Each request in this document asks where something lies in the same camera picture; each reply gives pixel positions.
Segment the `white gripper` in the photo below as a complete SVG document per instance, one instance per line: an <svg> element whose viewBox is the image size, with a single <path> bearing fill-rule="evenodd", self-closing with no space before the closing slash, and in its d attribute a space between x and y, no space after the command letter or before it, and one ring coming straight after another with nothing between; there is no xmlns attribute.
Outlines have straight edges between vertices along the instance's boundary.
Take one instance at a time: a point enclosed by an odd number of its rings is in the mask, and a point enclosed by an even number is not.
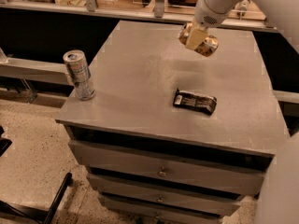
<svg viewBox="0 0 299 224"><path fill-rule="evenodd" d="M242 0L197 0L192 22L199 24L202 28L219 27L240 1ZM192 28L185 47L196 50L205 41L207 36L207 31Z"/></svg>

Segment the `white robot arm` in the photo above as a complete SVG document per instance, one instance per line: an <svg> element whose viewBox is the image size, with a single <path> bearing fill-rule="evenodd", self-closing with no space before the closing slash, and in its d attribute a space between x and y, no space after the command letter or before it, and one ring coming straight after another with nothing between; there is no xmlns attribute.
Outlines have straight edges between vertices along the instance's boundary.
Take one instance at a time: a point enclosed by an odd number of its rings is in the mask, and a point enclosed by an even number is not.
<svg viewBox="0 0 299 224"><path fill-rule="evenodd" d="M194 17L204 27L217 27L242 0L198 0ZM278 56L260 44L272 86L298 91L299 0L252 0L290 47ZM205 21L209 16L213 23ZM299 135L294 133L277 151L263 182L254 224L299 224Z"/></svg>

